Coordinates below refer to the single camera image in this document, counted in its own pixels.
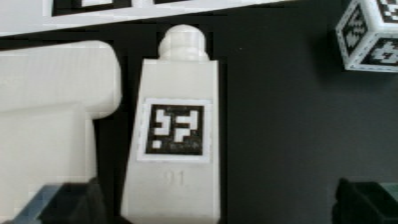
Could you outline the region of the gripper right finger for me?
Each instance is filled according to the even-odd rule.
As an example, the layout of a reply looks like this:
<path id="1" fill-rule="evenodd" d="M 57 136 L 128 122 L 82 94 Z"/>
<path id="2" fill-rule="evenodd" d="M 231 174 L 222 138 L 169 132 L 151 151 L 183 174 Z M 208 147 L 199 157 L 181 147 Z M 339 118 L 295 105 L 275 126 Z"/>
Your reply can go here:
<path id="1" fill-rule="evenodd" d="M 339 180 L 332 224 L 398 224 L 398 182 Z"/>

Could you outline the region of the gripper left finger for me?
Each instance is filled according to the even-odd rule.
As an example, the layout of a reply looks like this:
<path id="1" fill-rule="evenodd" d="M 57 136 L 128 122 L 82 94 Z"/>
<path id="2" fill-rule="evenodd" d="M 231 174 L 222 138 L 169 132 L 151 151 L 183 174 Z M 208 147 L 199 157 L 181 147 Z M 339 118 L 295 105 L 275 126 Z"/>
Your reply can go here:
<path id="1" fill-rule="evenodd" d="M 41 187 L 14 224 L 108 224 L 98 179 Z"/>

